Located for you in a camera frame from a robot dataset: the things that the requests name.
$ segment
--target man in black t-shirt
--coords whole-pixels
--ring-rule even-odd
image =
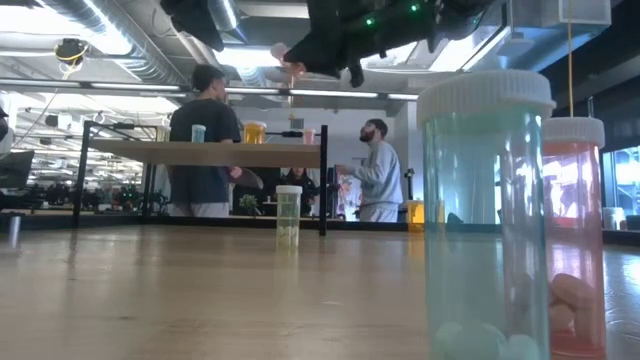
[[[224,104],[224,73],[211,65],[198,65],[192,83],[200,95],[173,113],[170,140],[190,142],[191,126],[203,125],[205,142],[240,142],[236,114]],[[229,216],[229,176],[239,177],[240,168],[172,166],[169,174],[172,216]]]

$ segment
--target black t-shirt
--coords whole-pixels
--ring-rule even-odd
[[[211,99],[193,100],[171,117],[171,141],[191,142],[191,126],[204,125],[205,142],[240,142],[238,119],[231,107]],[[229,202],[229,173],[220,166],[175,166],[171,200],[180,204]]]

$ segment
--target desk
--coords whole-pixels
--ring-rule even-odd
[[[241,167],[305,167],[320,169],[320,217],[318,231],[321,236],[327,231],[327,144],[329,129],[322,125],[320,145],[284,145],[284,144],[220,144],[191,142],[141,141],[120,130],[148,128],[131,124],[103,125],[93,121],[84,123],[78,180],[76,182],[73,226],[80,221],[82,192],[89,148],[112,153],[146,164],[144,194],[142,201],[143,219],[149,215],[149,192],[153,183],[151,174],[155,165],[191,165],[191,166],[241,166]],[[92,129],[109,129],[125,136],[124,140],[91,139]]]

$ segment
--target man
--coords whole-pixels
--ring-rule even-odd
[[[402,203],[400,161],[393,147],[384,141],[387,124],[380,119],[367,121],[360,130],[360,141],[369,145],[363,166],[338,165],[338,173],[353,175],[362,182],[360,221],[397,222]]]
[[[198,98],[182,106],[171,117],[171,141],[191,141],[191,126],[204,125],[205,142],[240,141],[238,120],[224,103],[224,73],[210,65],[198,65],[193,72]],[[169,169],[173,216],[229,216],[229,176],[242,170],[220,166],[173,166]]]

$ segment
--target person sitting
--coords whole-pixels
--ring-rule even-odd
[[[305,168],[291,168],[287,176],[280,180],[280,185],[293,185],[302,187],[300,197],[300,215],[311,215],[311,207],[315,204],[315,197],[318,196],[316,184],[307,176]]]

